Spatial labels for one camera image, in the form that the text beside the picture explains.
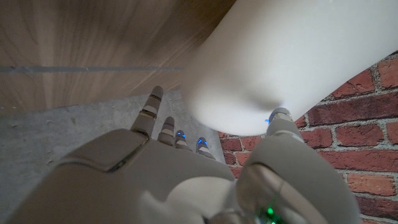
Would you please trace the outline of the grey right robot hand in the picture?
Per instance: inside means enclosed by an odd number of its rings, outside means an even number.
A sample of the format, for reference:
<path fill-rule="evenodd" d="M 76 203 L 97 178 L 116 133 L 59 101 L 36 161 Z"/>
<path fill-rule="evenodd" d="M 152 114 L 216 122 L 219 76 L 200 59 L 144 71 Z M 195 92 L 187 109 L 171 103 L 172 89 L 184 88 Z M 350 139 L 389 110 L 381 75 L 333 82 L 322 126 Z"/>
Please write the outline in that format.
<path fill-rule="evenodd" d="M 276 108 L 239 175 L 204 138 L 190 149 L 168 117 L 152 139 L 163 90 L 131 129 L 75 149 L 27 196 L 9 223 L 360 223 L 347 183 Z"/>

